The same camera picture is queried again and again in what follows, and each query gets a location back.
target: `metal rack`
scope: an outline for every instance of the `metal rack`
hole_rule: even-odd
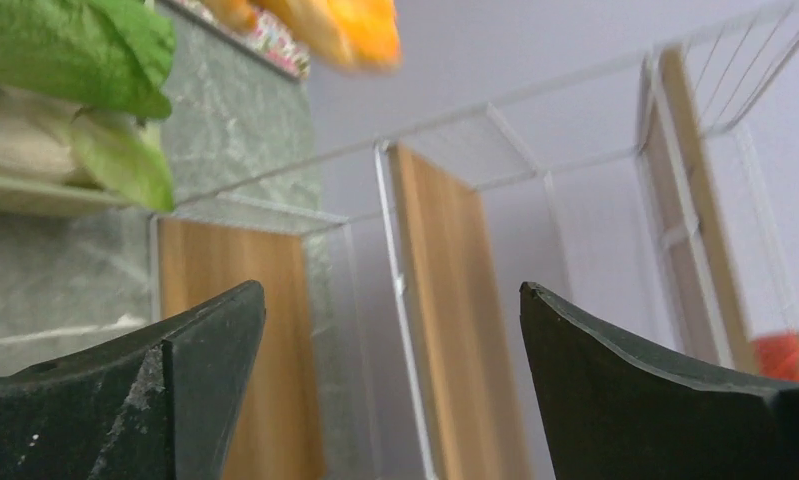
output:
[[[651,86],[644,85],[641,70],[654,64],[657,52],[675,45],[684,48],[688,75],[694,85],[693,93],[700,112],[701,136],[740,138],[746,142],[742,144],[742,150],[749,153],[752,147],[745,137],[747,134],[742,128],[742,120],[799,50],[799,1],[768,6],[699,29],[681,38],[660,42],[647,49],[590,68],[543,80],[508,94],[457,109],[449,114],[408,125],[380,135],[378,138],[365,138],[342,148],[303,159],[296,164],[265,171],[222,188],[193,195],[179,203],[173,216],[241,228],[274,230],[303,237],[338,234],[347,249],[353,296],[357,295],[355,288],[358,283],[358,272],[354,264],[354,235],[350,227],[365,221],[377,219],[383,221],[396,309],[414,396],[416,427],[424,464],[427,473],[430,474],[428,478],[434,478],[428,451],[425,413],[417,380],[414,347],[403,302],[400,246],[397,245],[392,227],[392,216],[395,212],[392,189],[382,160],[385,144],[401,142],[482,192],[542,179],[542,188],[549,206],[550,225],[555,230],[557,248],[561,250],[562,258],[566,262],[568,239],[562,230],[559,218],[560,199],[556,190],[558,175],[589,170],[615,162],[630,161],[637,164],[643,152],[647,132],[643,129],[637,131],[636,126],[648,124],[640,122],[638,116],[642,114],[641,112],[649,110],[648,106],[637,105],[638,93],[647,87],[659,91],[661,89],[659,78],[653,79]],[[573,98],[579,98],[579,95],[588,90],[596,91],[597,85],[603,82],[606,82],[606,86],[611,83],[617,85],[614,88],[621,88],[620,91],[624,92],[621,97],[631,103],[629,118],[632,122],[630,129],[632,135],[629,138],[613,142],[615,144],[608,148],[596,149],[594,152],[575,158],[562,160],[562,155],[555,155],[550,159],[548,155],[544,155],[544,152],[538,151],[536,142],[529,141],[525,133],[514,125],[515,110],[522,109],[523,116],[530,117],[526,112],[543,112],[544,102],[554,101],[549,99],[556,95],[569,94]],[[583,101],[587,103],[589,99],[585,97]],[[546,109],[546,115],[550,115],[549,111],[555,115],[554,109]],[[609,114],[610,121],[620,122],[620,115],[620,111]],[[785,273],[784,255],[770,212],[768,194],[760,175],[756,173],[754,157],[747,155],[744,161],[747,162],[748,176],[743,181],[746,182],[755,202],[761,235],[766,240],[769,268],[782,304],[781,310],[786,325],[793,326],[796,324],[797,315],[791,307],[794,304],[794,294],[790,279]],[[274,181],[280,181],[285,175],[304,169],[325,171],[331,168],[363,168],[372,173],[372,185],[355,187],[361,189],[360,205],[344,211],[314,211],[278,204],[265,196],[257,196],[257,190],[254,188],[255,185],[266,186]],[[684,171],[678,170],[676,173],[678,185],[683,189],[689,189]],[[648,203],[650,200],[645,198],[644,201]],[[225,203],[227,211],[232,212],[231,216],[220,218],[217,215],[211,218],[203,214],[203,205],[214,202]],[[689,210],[686,215],[682,225],[671,229],[660,238],[655,234],[654,228],[644,226],[653,234],[652,247],[657,252],[652,258],[646,255],[644,262],[654,261],[659,270],[666,271],[663,252],[678,242],[690,241],[695,235],[697,221],[695,213]],[[643,218],[639,221],[648,224],[651,220]],[[699,258],[697,261],[703,262],[704,259]],[[633,265],[632,268],[644,267]],[[566,283],[567,291],[561,293],[572,298],[573,285],[569,277]],[[664,287],[666,290],[664,295],[672,295],[667,293],[672,290],[672,285],[666,284]],[[353,301],[358,310],[358,299],[355,298]],[[360,311],[356,313],[355,321],[360,325],[365,319],[360,318]],[[363,337],[360,340],[362,356],[367,358],[367,342]],[[367,377],[364,379],[365,385],[370,386],[372,372],[364,371],[364,375]],[[367,395],[369,414],[373,415],[372,391],[368,391]],[[370,428],[376,428],[372,418]],[[378,432],[371,430],[370,434],[372,439],[378,438]]]

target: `green leaf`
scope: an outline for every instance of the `green leaf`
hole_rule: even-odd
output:
[[[142,2],[0,0],[3,85],[162,119],[174,53],[171,22]]]
[[[73,126],[72,156],[99,185],[152,210],[175,209],[157,125],[138,132],[124,116],[93,111],[81,113]]]

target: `white metal frame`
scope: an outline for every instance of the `white metal frame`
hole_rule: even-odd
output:
[[[727,121],[721,122],[720,119],[724,116],[727,112],[729,104],[732,100],[734,100],[739,92],[741,91],[741,85],[748,80],[750,73],[753,70],[753,65],[760,61],[766,61],[762,56],[765,51],[765,47],[767,47],[776,32],[780,31],[780,29],[784,28],[784,24],[786,19],[794,16],[799,15],[799,0],[795,0],[789,3],[779,3],[775,5],[771,5],[768,7],[761,8],[757,11],[754,11],[749,14],[740,15],[735,18],[732,18],[728,21],[721,22],[717,25],[712,25],[709,27],[705,27],[699,30],[696,30],[688,35],[685,35],[681,38],[671,39],[666,42],[661,42],[654,45],[652,48],[647,50],[642,50],[638,52],[634,52],[628,55],[623,55],[613,60],[595,65],[590,68],[586,68],[583,70],[579,70],[570,74],[562,75],[553,79],[544,80],[533,85],[527,86],[525,88],[514,90],[510,93],[505,95],[490,99],[488,101],[479,102],[473,105],[469,105],[464,108],[456,109],[448,114],[440,115],[435,118],[431,118],[426,121],[421,121],[418,123],[414,123],[409,125],[405,128],[398,129],[388,135],[381,135],[375,139],[364,139],[360,142],[355,142],[349,145],[346,145],[341,148],[334,149],[329,152],[321,153],[315,156],[312,156],[308,159],[304,159],[300,162],[285,165],[279,168],[275,168],[258,175],[254,175],[249,178],[244,178],[240,181],[210,190],[208,192],[200,193],[197,195],[193,195],[189,198],[186,198],[179,202],[179,207],[183,208],[189,206],[191,204],[195,204],[198,202],[203,201],[224,201],[230,203],[237,203],[244,206],[254,207],[256,209],[275,212],[280,215],[288,215],[294,217],[302,217],[308,218],[311,220],[315,220],[321,222],[323,226],[314,228],[307,231],[301,232],[285,232],[285,233],[296,233],[302,236],[309,236],[309,235],[322,235],[328,232],[332,232],[338,229],[342,229],[343,234],[345,236],[346,248],[349,250],[347,252],[347,256],[350,262],[350,269],[352,270],[352,281],[353,285],[352,288],[352,295],[355,297],[355,310],[356,316],[359,317],[358,310],[358,299],[357,299],[357,273],[356,273],[356,266],[354,260],[354,245],[352,242],[352,235],[350,232],[350,228],[352,225],[365,221],[365,220],[374,220],[377,218],[381,218],[384,223],[384,229],[386,232],[387,238],[387,249],[388,249],[388,256],[390,260],[390,270],[391,276],[393,278],[393,285],[394,285],[394,300],[396,310],[399,316],[400,322],[400,330],[402,334],[402,344],[403,350],[405,355],[406,367],[408,370],[411,388],[412,388],[412,395],[413,395],[413,405],[415,411],[415,420],[416,426],[419,432],[419,443],[421,450],[423,451],[423,464],[426,470],[426,478],[434,479],[436,478],[431,451],[429,446],[429,437],[427,434],[426,428],[426,421],[425,421],[425,411],[422,403],[422,395],[419,389],[419,380],[417,377],[417,369],[416,369],[416,359],[413,350],[412,338],[410,335],[410,325],[408,323],[407,312],[405,311],[405,304],[403,299],[403,288],[402,288],[402,271],[397,260],[398,258],[398,251],[397,246],[395,244],[395,239],[393,235],[393,228],[391,225],[391,215],[394,213],[394,209],[391,208],[390,202],[388,199],[388,186],[386,175],[384,171],[384,165],[382,161],[382,155],[384,152],[385,147],[388,145],[388,142],[401,142],[404,139],[414,136],[416,134],[432,131],[435,128],[448,126],[450,124],[454,124],[455,122],[468,119],[468,118],[481,118],[483,117],[487,122],[489,122],[493,127],[495,127],[495,131],[502,137],[502,139],[510,145],[510,148],[513,149],[513,152],[516,153],[524,167],[523,171],[507,175],[502,178],[491,178],[487,179],[481,183],[474,185],[474,188],[477,191],[485,192],[490,191],[493,189],[499,188],[506,188],[511,185],[515,185],[517,183],[529,181],[532,179],[536,179],[541,177],[543,179],[543,188],[544,194],[548,201],[549,205],[549,213],[550,218],[552,219],[552,228],[555,230],[556,239],[558,242],[558,248],[561,249],[562,253],[565,252],[565,245],[564,245],[564,237],[561,231],[560,221],[557,218],[557,199],[556,199],[556,191],[555,191],[555,183],[554,177],[558,173],[573,171],[577,169],[583,168],[591,168],[598,165],[604,165],[611,162],[617,162],[624,159],[642,159],[643,158],[643,150],[646,144],[647,130],[641,130],[638,132],[638,136],[635,139],[634,145],[630,148],[625,148],[622,150],[614,150],[609,151],[600,155],[591,156],[588,158],[582,158],[577,161],[567,162],[564,164],[555,164],[555,165],[547,165],[543,162],[540,162],[538,159],[534,158],[534,154],[531,150],[526,146],[526,143],[520,138],[520,136],[514,131],[514,129],[509,125],[508,121],[506,120],[505,116],[502,115],[501,109],[505,106],[514,105],[525,101],[530,98],[535,98],[541,95],[547,95],[552,92],[573,87],[575,85],[579,85],[591,80],[596,80],[605,76],[610,76],[615,73],[622,72],[626,69],[631,68],[644,68],[644,69],[655,69],[655,62],[657,60],[657,52],[660,52],[663,48],[666,48],[670,45],[683,45],[685,47],[685,52],[691,51],[693,48],[697,47],[708,47],[710,46],[710,54],[705,62],[705,65],[702,67],[702,71],[699,72],[698,79],[695,82],[696,88],[699,88],[699,83],[702,80],[702,75],[705,74],[705,70],[711,66],[712,63],[712,56],[715,50],[718,48],[718,45],[721,42],[728,41],[727,39],[731,38],[732,35],[740,34],[742,32],[743,36],[741,38],[740,43],[738,44],[737,48],[735,49],[731,59],[729,60],[728,64],[723,66],[724,71],[720,76],[718,81],[717,87],[715,87],[715,93],[711,95],[710,99],[706,102],[705,108],[701,108],[702,112],[709,110],[713,104],[714,96],[716,95],[716,90],[721,88],[725,83],[724,80],[727,78],[727,72],[729,69],[732,68],[741,68],[744,69],[744,73],[741,75],[738,84],[735,86],[734,90],[730,94],[729,100],[726,104],[722,107],[722,110],[719,111],[717,118],[712,124],[709,125],[702,125],[701,126],[701,135],[703,138],[713,137],[718,135],[724,134],[732,134],[735,135],[740,144],[743,147],[743,151],[747,153],[745,157],[745,167],[747,172],[746,181],[749,185],[751,191],[754,192],[753,199],[756,204],[756,212],[759,215],[759,224],[761,230],[763,232],[763,236],[766,239],[766,244],[768,248],[768,260],[770,263],[771,270],[773,272],[775,282],[779,288],[779,298],[782,303],[781,307],[783,312],[785,312],[786,318],[788,318],[789,325],[796,324],[796,316],[798,315],[796,312],[795,301],[794,301],[794,294],[793,289],[790,286],[789,279],[787,278],[787,274],[785,273],[784,267],[784,260],[783,254],[781,252],[781,246],[779,245],[778,234],[776,232],[775,222],[772,218],[772,213],[770,213],[770,206],[769,201],[766,193],[766,189],[763,185],[763,182],[760,179],[760,173],[757,173],[756,164],[754,163],[754,155],[752,152],[751,142],[748,139],[748,133],[745,132],[741,128],[740,133],[738,133],[736,127],[741,124],[742,120],[747,116],[747,114],[752,110],[752,108],[756,105],[757,101],[761,98],[761,96],[768,90],[768,88],[773,84],[774,80],[777,78],[778,74],[784,69],[786,64],[791,60],[794,54],[799,49],[799,29],[797,29],[796,34],[792,37],[792,40],[788,42],[785,48],[781,49],[778,54],[774,55],[773,58],[770,59],[770,63],[768,64],[764,74],[758,79],[756,86],[754,87],[751,94],[745,99],[742,103],[742,106],[738,109],[737,112]],[[771,25],[772,31],[770,35],[766,38],[762,45],[760,45],[757,54],[754,56],[752,60],[750,60],[749,64],[740,65],[733,65],[736,62],[736,57],[738,56],[738,51],[741,48],[741,44],[743,44],[747,40],[747,36],[749,32],[752,31],[754,28],[762,27]],[[676,304],[678,303],[678,297],[674,295],[675,286],[673,285],[673,280],[671,276],[666,274],[668,267],[668,262],[665,258],[667,249],[669,246],[676,244],[677,242],[691,242],[691,245],[694,249],[695,255],[695,263],[697,273],[700,278],[704,281],[703,284],[710,285],[710,271],[707,268],[707,262],[705,259],[704,250],[701,245],[701,241],[699,237],[696,235],[697,228],[698,228],[698,219],[696,217],[696,213],[693,209],[692,200],[690,197],[690,185],[688,184],[687,175],[684,172],[684,167],[681,163],[681,152],[678,146],[678,139],[675,137],[675,132],[672,128],[669,128],[668,125],[672,123],[672,117],[670,115],[669,106],[667,103],[666,95],[664,93],[664,87],[662,85],[661,79],[659,75],[651,75],[649,76],[651,81],[649,84],[642,83],[641,88],[645,89],[648,92],[651,92],[651,95],[645,95],[642,97],[644,104],[642,104],[639,108],[639,115],[643,115],[644,112],[650,111],[652,108],[653,102],[655,107],[657,108],[658,114],[662,117],[663,121],[661,122],[665,126],[665,131],[663,132],[668,144],[671,147],[671,160],[673,166],[674,177],[676,181],[676,185],[678,187],[679,192],[682,195],[682,204],[684,205],[684,221],[683,224],[678,225],[677,227],[671,229],[671,231],[667,232],[662,236],[662,238],[657,239],[657,249],[659,252],[659,259],[658,265],[662,270],[661,276],[663,285],[660,288],[663,289],[663,293],[669,298],[672,299]],[[641,119],[641,125],[648,128],[649,122],[643,121]],[[376,167],[376,179],[375,181],[378,183],[379,189],[379,203],[380,208],[373,212],[368,212],[363,215],[355,216],[355,217],[348,217],[348,216],[340,216],[329,214],[326,212],[309,210],[309,209],[302,209],[298,207],[291,207],[287,205],[279,205],[273,204],[271,202],[266,201],[257,201],[254,199],[250,199],[247,197],[243,197],[242,195],[237,195],[232,192],[235,190],[252,184],[257,184],[262,181],[265,181],[270,178],[277,177],[279,175],[288,174],[291,172],[299,171],[301,169],[306,169],[310,167],[316,167],[328,162],[335,161],[337,159],[343,158],[349,154],[353,154],[356,152],[360,152],[362,150],[372,150],[373,151],[373,159]],[[643,162],[640,162],[640,171],[643,175],[644,182],[649,185],[647,179],[649,178],[649,171],[643,165]],[[651,199],[647,199],[647,203],[650,203],[651,207],[654,207],[654,202]],[[183,211],[176,210],[173,217],[178,218],[187,218],[197,221],[203,221],[206,223],[219,223],[229,226],[236,226],[241,228],[252,228],[252,229],[261,229],[265,230],[265,228],[261,228],[260,225],[252,225],[252,224],[244,224],[238,222],[230,222],[224,219],[206,219],[206,218],[196,218],[191,217],[187,213],[183,213]],[[152,224],[156,224],[154,221],[157,217],[153,218]],[[655,233],[656,226],[654,224],[649,226],[652,228],[653,233]],[[150,235],[153,239],[153,252],[156,252],[157,249],[157,238],[156,238],[156,227],[153,226],[150,231]],[[157,276],[156,267],[153,267],[153,275]],[[572,285],[570,284],[570,279],[567,278],[567,292],[564,293],[565,296],[572,297]],[[711,291],[703,291],[703,296],[707,300],[709,316],[713,322],[713,334],[717,344],[719,345],[720,350],[720,361],[726,366],[731,365],[731,356],[729,355],[728,350],[728,342],[725,338],[725,330],[720,327],[720,320],[719,320],[719,311],[716,307],[716,297],[714,296],[713,289]],[[155,310],[159,311],[159,293],[155,293],[153,295],[153,299],[155,302]],[[363,319],[356,318],[356,322],[361,322]],[[362,349],[363,358],[367,358],[366,355],[368,354],[368,345],[366,342],[366,338],[362,334],[362,328],[359,328],[359,341],[360,341],[360,348]],[[677,332],[679,335],[684,337],[683,332]],[[682,338],[683,343],[689,343],[690,339]],[[368,371],[368,368],[365,368],[364,375],[364,384],[366,385],[367,389],[367,405],[370,408],[370,427],[371,427],[371,440],[373,442],[377,442],[378,440],[378,432],[375,430],[377,428],[375,419],[372,417],[374,404],[373,404],[373,393],[372,393],[372,372]],[[378,454],[378,445],[373,443],[372,445],[373,452],[375,455]],[[373,459],[376,469],[379,468],[380,461],[378,458]]]

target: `orange object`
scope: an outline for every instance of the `orange object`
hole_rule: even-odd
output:
[[[753,345],[762,375],[799,382],[799,334],[771,335]]]
[[[393,0],[201,0],[214,17],[240,33],[254,29],[252,6],[266,10],[293,38],[334,67],[389,72],[402,63]]]

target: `wire rack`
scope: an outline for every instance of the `wire rack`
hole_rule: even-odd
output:
[[[417,430],[424,463],[431,472],[413,346],[404,311],[398,260],[401,248],[393,232],[394,200],[389,172],[381,155],[386,143],[401,142],[480,192],[537,181],[548,205],[553,238],[566,259],[566,246],[575,239],[568,238],[566,228],[562,227],[561,211],[566,205],[562,204],[556,185],[581,171],[616,162],[635,164],[647,138],[643,125],[649,123],[640,121],[641,112],[649,111],[648,106],[641,104],[642,93],[648,88],[642,71],[645,65],[652,65],[658,52],[669,46],[683,48],[700,114],[702,137],[730,134],[798,51],[799,1],[761,8],[602,64],[542,80],[377,138],[365,138],[296,164],[193,195],[179,202],[173,216],[301,236],[338,234],[342,235],[349,258],[354,258],[349,252],[355,249],[350,225],[381,221],[388,243],[405,359],[415,396]],[[584,135],[573,142],[572,135],[566,134],[568,129],[578,129]],[[280,204],[261,193],[271,190],[272,182],[303,170],[318,170],[321,178],[333,178],[335,190],[354,190],[354,202],[326,204],[316,211]],[[329,188],[326,185],[330,183],[324,182],[324,188]],[[766,203],[766,194],[762,195],[761,188],[750,184],[756,201]],[[759,210],[766,212],[766,205]],[[648,220],[638,217],[632,222]],[[772,238],[772,219],[764,218],[761,225],[765,237]],[[668,236],[676,234],[682,235],[669,232],[664,238],[652,240],[659,250],[666,250],[666,245],[673,241]],[[780,247],[777,241],[768,242],[768,245],[771,271],[779,276]],[[354,264],[350,264],[349,270],[353,275],[352,295],[355,295]],[[790,288],[785,282],[782,277],[777,281],[782,285],[780,301],[790,304]],[[567,278],[565,283],[568,291],[562,293],[572,296],[572,280]],[[371,428],[375,428],[374,424],[371,422]]]

